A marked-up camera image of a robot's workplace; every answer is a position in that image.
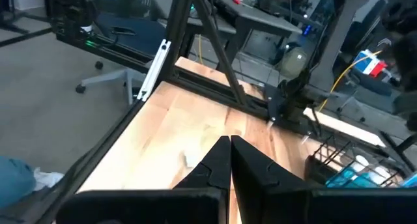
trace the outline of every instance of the blue container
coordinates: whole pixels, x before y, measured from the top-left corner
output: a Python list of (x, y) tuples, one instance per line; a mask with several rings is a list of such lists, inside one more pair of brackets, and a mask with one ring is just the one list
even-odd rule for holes
[(379, 186), (390, 177), (382, 167), (375, 168), (374, 171), (363, 173), (355, 180), (346, 185), (346, 188), (379, 188)]
[(328, 188), (343, 188), (351, 181), (355, 180), (360, 171), (365, 169), (369, 162), (363, 156), (356, 156), (356, 161), (351, 166), (342, 169), (342, 171), (327, 180), (326, 186)]

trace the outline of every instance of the office chair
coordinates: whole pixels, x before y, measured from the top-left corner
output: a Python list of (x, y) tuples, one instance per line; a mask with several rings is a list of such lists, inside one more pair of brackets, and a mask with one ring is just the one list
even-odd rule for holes
[[(119, 44), (131, 47), (147, 55), (154, 56), (158, 51), (160, 42), (164, 39), (165, 28), (157, 21), (146, 20), (143, 18), (122, 18), (117, 14), (101, 13), (97, 20), (97, 24), (100, 25), (98, 30), (100, 33), (112, 40), (117, 39)], [(125, 35), (115, 35), (113, 30), (116, 28), (123, 28), (131, 33)], [(150, 67), (152, 61), (146, 64), (146, 67)], [(103, 63), (98, 61), (96, 63), (96, 69), (103, 69)], [(99, 76), (83, 79), (81, 83), (76, 87), (77, 93), (84, 93), (86, 86), (101, 83), (104, 81), (111, 81), (115, 79), (124, 79), (126, 83), (126, 90), (128, 93), (128, 103), (133, 103), (133, 81), (143, 81), (145, 74), (142, 74), (132, 68), (123, 67), (122, 69), (112, 71)]]

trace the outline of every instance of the wooden table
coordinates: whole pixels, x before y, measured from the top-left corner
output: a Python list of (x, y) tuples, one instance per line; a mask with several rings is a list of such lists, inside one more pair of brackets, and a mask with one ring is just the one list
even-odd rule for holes
[[(188, 59), (180, 58), (177, 66), (227, 84), (221, 72)], [(251, 85), (240, 83), (246, 93), (262, 98)], [(192, 170), (184, 151), (200, 160), (222, 135), (240, 135), (300, 178), (305, 159), (319, 147), (312, 140), (301, 145), (300, 135), (269, 128), (263, 120), (162, 82), (79, 192), (172, 188)], [(240, 223), (233, 191), (230, 204), (230, 223)]]

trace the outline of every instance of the chair wheel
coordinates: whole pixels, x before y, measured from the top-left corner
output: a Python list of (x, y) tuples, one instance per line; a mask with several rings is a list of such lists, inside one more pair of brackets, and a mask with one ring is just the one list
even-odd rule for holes
[(83, 87), (81, 84), (79, 84), (79, 85), (76, 87), (76, 92), (77, 92), (78, 94), (84, 94), (84, 92), (85, 92), (85, 87)]
[(101, 61), (97, 61), (95, 67), (98, 70), (102, 70), (103, 69), (103, 63)]

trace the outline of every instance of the wire rack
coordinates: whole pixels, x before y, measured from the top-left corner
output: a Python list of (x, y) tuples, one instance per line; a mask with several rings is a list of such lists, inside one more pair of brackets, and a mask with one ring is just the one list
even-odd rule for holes
[[(403, 178), (399, 172), (380, 164), (386, 158), (365, 153), (353, 141), (348, 141), (347, 143), (344, 141), (341, 147), (336, 148), (334, 145), (340, 145), (338, 137), (338, 133), (332, 134), (307, 158), (305, 175), (308, 182), (329, 186), (329, 184), (334, 184), (335, 181), (338, 181), (338, 185), (333, 186), (334, 188), (400, 187)], [(363, 156), (369, 164), (360, 163), (357, 160), (358, 156)], [(354, 163), (362, 165), (363, 169), (360, 172), (356, 172), (352, 169)], [(379, 176), (380, 182), (370, 179), (368, 177), (370, 174), (374, 177)]]

